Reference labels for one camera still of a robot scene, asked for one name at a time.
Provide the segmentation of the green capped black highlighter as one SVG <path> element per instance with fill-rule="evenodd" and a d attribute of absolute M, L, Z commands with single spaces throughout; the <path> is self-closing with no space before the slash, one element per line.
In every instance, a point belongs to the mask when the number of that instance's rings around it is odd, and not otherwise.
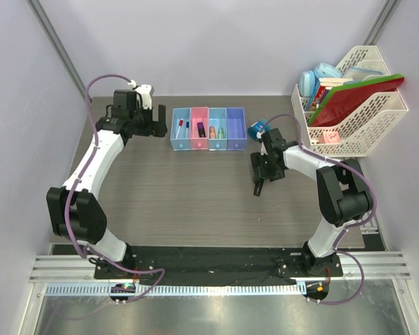
<path fill-rule="evenodd" d="M 254 194 L 255 196 L 257 196 L 257 197 L 259 197 L 259 196 L 260 196 L 261 191 L 262 191 L 262 188 L 263 188 L 263 184 L 264 184 L 264 181 L 263 181 L 263 180 L 257 181 L 257 182 L 254 184 L 253 194 Z"/>

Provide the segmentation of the light blue drawer box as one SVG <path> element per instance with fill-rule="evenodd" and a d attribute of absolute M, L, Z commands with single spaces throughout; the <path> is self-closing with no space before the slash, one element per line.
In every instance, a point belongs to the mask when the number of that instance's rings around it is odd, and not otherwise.
<path fill-rule="evenodd" d="M 191 108 L 174 108 L 172 111 L 170 143 L 174 151 L 190 151 Z"/>
<path fill-rule="evenodd" d="M 209 108 L 209 150 L 225 151 L 227 149 L 227 114 L 224 107 L 210 107 Z M 216 139 L 210 139 L 210 126 L 215 127 Z M 225 139 L 218 139 L 218 129 L 224 129 Z"/>

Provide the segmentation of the red whiteboard marker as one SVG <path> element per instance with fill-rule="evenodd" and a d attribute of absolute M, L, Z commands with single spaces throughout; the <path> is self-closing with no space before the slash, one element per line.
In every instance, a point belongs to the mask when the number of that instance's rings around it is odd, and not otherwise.
<path fill-rule="evenodd" d="M 178 139 L 179 138 L 179 134 L 181 132 L 183 123 L 184 123 L 184 120 L 183 119 L 180 119 L 179 122 L 178 122 L 178 125 L 177 125 L 177 131 L 175 133 L 175 139 Z"/>

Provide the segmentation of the blue round tape dispenser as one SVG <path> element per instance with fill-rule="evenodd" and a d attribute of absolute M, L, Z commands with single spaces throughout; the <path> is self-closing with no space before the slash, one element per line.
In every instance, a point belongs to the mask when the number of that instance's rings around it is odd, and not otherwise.
<path fill-rule="evenodd" d="M 261 134 L 268 131 L 270 128 L 268 125 L 266 125 L 266 123 L 267 121 L 265 119 L 260 119 L 254 124 L 250 125 L 247 130 L 249 137 L 256 142 L 260 142 Z"/>

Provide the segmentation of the pink plastic drawer box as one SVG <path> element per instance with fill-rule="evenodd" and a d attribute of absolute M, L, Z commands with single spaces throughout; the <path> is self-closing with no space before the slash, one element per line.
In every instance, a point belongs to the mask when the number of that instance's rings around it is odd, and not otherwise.
<path fill-rule="evenodd" d="M 191 108 L 190 141 L 192 150 L 209 149 L 209 108 Z"/>

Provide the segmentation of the purple capped black highlighter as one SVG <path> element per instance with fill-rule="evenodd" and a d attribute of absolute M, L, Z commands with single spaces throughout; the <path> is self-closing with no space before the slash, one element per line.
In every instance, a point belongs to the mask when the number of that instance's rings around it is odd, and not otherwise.
<path fill-rule="evenodd" d="M 197 128 L 198 128 L 198 136 L 199 138 L 204 138 L 206 137 L 206 132 L 205 132 L 205 126 L 203 122 L 198 122 L 197 123 Z"/>

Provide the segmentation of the purple plastic drawer box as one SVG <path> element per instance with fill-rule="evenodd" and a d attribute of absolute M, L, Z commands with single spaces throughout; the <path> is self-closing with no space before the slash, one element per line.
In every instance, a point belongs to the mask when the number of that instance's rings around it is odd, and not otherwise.
<path fill-rule="evenodd" d="M 243 107 L 228 107 L 227 113 L 227 150 L 241 151 L 247 146 L 247 130 Z"/>

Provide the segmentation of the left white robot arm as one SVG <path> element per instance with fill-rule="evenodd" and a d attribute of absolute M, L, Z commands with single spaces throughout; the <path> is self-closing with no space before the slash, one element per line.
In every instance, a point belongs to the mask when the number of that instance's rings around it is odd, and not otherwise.
<path fill-rule="evenodd" d="M 135 269 L 131 247 L 108 228 L 107 216 L 98 202 L 104 179 L 119 153 L 134 135 L 164 135 L 165 112 L 153 120 L 153 87 L 138 85 L 116 90 L 105 116 L 93 121 L 93 138 L 72 175 L 46 195 L 52 230 L 69 239 L 82 257 L 92 252 L 110 264 L 119 278 Z"/>

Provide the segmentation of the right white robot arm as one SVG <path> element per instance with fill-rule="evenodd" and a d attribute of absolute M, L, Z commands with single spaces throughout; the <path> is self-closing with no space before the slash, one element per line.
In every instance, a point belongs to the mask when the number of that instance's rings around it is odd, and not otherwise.
<path fill-rule="evenodd" d="M 283 179 L 286 170 L 301 172 L 316 182 L 321 222 L 299 256 L 281 261 L 286 276 L 334 274 L 339 240 L 349 227 L 375 210 L 372 190 L 356 160 L 326 158 L 308 150 L 300 140 L 288 142 L 268 121 L 246 128 L 241 107 L 175 108 L 171 128 L 175 151 L 241 151 L 248 135 L 260 142 L 261 150 L 250 155 L 255 196 L 260 196 L 266 181 Z"/>

